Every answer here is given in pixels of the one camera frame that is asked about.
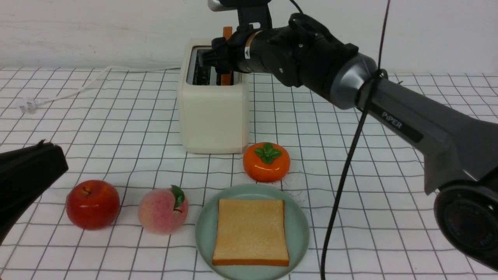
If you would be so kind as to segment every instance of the fake fruit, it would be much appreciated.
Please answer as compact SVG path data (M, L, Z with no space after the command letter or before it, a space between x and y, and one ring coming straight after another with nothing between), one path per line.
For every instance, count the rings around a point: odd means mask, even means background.
M138 206L138 220L153 234L166 235L178 230L188 215L188 200L179 186L148 192Z
M88 180L75 186L66 198L69 220L85 230L110 225L119 214L120 195L114 186L101 180Z
M282 146L260 142L244 153L244 171L257 182L276 182L285 177L290 169L290 156Z

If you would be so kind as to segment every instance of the robotic arm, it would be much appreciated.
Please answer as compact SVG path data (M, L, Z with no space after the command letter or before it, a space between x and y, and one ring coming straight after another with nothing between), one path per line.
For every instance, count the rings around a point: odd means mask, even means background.
M305 86L342 110L363 110L378 69L315 19L293 14L272 28L270 0L209 0L212 11L238 11L231 38L212 40L201 63L219 74L273 74ZM424 189L438 190L437 223L452 245L498 270L498 124L480 121L387 78L376 84L369 114L424 154Z

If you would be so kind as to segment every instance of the green leaf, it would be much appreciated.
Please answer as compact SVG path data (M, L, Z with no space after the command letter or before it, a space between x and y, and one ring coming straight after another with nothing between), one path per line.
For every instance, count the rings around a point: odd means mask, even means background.
M171 192L175 196L175 206L173 207L173 210L175 210L180 207L185 200L185 193L179 186L176 185L171 185Z
M266 155L269 155L273 151L273 145L271 143L265 143L263 145L263 150Z
M256 148L254 149L254 153L259 156L259 157L264 157L264 150L263 148Z
M281 156L281 155L282 155L282 152L281 152L281 151L279 151L279 150L277 150L277 149L274 149L274 150L273 150L273 151L271 151L271 153L269 154L269 156L270 156L271 158L274 158L274 159L275 159L275 158L278 158L278 157L279 157L279 156Z
M273 162L273 158L264 156L261 158L264 164L271 164Z

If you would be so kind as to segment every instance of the red apple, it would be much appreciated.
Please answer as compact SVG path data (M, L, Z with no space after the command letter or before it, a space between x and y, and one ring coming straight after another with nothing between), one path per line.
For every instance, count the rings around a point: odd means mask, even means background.
M88 180L74 187L66 198L69 220L85 230L98 230L110 225L120 210L120 196L111 184Z

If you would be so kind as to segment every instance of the power cord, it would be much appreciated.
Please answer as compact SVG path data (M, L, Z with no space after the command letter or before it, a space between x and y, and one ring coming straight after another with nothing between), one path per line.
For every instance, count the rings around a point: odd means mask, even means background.
M301 10L301 7L296 3L295 0L289 0L295 7L296 9L300 12L303 13L303 10Z
M77 95L81 93L82 91L86 90L89 88L95 81L97 81L100 77L102 77L107 71L110 71L111 69L121 69L123 71L127 72L133 72L133 73L145 73L145 72L156 72L156 71L165 71L165 70L173 70L173 69L180 69L178 66L172 66L172 67L165 67L161 69L133 69L133 68L127 68L127 67L121 67L121 66L108 66L104 68L100 73L90 81L87 85L84 85L83 87L75 90L74 92L65 94L65 95L60 95L56 96L54 98L44 98L44 99L34 99L33 97L24 97L23 99L19 99L16 103L16 107L18 107L24 114L30 113L34 114L36 111L37 107L40 107L43 104L49 103L49 102L54 102L56 100L68 98L74 95Z
M332 228L334 226L334 221L335 221L336 216L337 216L337 211L339 210L339 201L341 200L341 194L343 192L344 183L346 182L346 177L348 175L349 166L351 165L351 160L353 159L353 154L355 152L356 145L358 144L358 140L359 140L360 135L362 133L362 128L363 128L363 125L365 124L365 119L367 118L370 104L372 101L372 97L375 94L375 90L377 89L377 85L382 78L387 77L387 72L384 69L380 68L380 59L382 56L382 47L384 44L385 26L387 24L387 15L389 13L390 4L391 4L391 1L387 0L387 7L385 9L385 15L384 15L384 23L382 26L382 35L380 38L380 48L379 48L379 53L378 53L377 71L376 71L375 75L371 78L371 80L373 80L372 86L370 87L370 91L368 93L367 100L365 101L365 107L363 109L362 116L361 116L360 121L358 123L358 126L356 128L355 136L353 137L353 142L351 143L351 147L348 151L348 157L346 158L346 162L344 163L344 168L343 168L343 172L341 175L341 180L339 181L339 187L337 189L337 196L336 196L336 199L334 201L334 206L332 208L332 214L330 215L329 226L327 228L327 233L325 234L325 240L323 243L323 250L322 250L322 259L321 259L321 264L320 264L320 279L321 280L326 280L325 279L325 258L327 257L327 249L329 246L330 234L332 233Z

